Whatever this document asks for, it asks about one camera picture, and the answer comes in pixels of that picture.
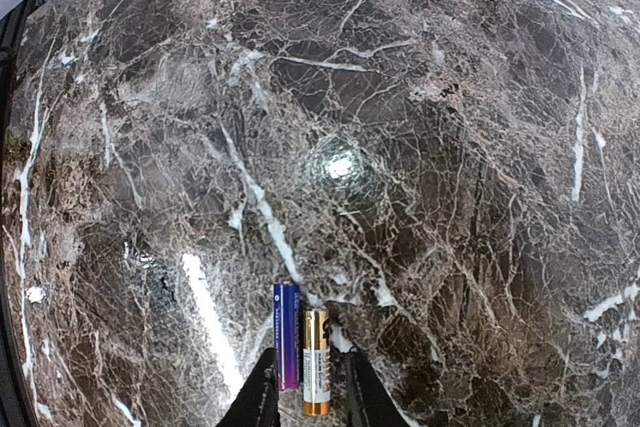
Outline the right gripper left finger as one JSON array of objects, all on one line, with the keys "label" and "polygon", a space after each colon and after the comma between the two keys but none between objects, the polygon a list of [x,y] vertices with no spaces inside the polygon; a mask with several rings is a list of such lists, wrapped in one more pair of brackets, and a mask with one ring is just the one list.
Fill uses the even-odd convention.
[{"label": "right gripper left finger", "polygon": [[217,427],[279,427],[277,353],[266,348]]}]

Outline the purple AAA battery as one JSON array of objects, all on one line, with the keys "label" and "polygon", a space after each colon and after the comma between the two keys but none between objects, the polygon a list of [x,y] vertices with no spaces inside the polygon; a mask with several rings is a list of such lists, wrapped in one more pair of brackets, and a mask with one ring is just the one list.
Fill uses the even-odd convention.
[{"label": "purple AAA battery", "polygon": [[300,289],[296,284],[273,285],[273,332],[279,389],[300,386]]}]

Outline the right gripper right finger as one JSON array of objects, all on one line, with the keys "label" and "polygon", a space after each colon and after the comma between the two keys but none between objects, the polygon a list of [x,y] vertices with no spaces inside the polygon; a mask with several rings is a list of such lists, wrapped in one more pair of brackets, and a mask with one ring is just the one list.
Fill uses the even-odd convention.
[{"label": "right gripper right finger", "polygon": [[347,425],[354,427],[409,427],[365,353],[346,354]]}]

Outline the gold AAA battery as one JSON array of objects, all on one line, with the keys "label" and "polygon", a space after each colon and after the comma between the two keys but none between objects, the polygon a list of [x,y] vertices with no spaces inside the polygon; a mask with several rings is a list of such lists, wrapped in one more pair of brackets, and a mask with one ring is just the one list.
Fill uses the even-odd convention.
[{"label": "gold AAA battery", "polygon": [[329,312],[306,310],[303,317],[303,411],[308,416],[328,415],[331,407]]}]

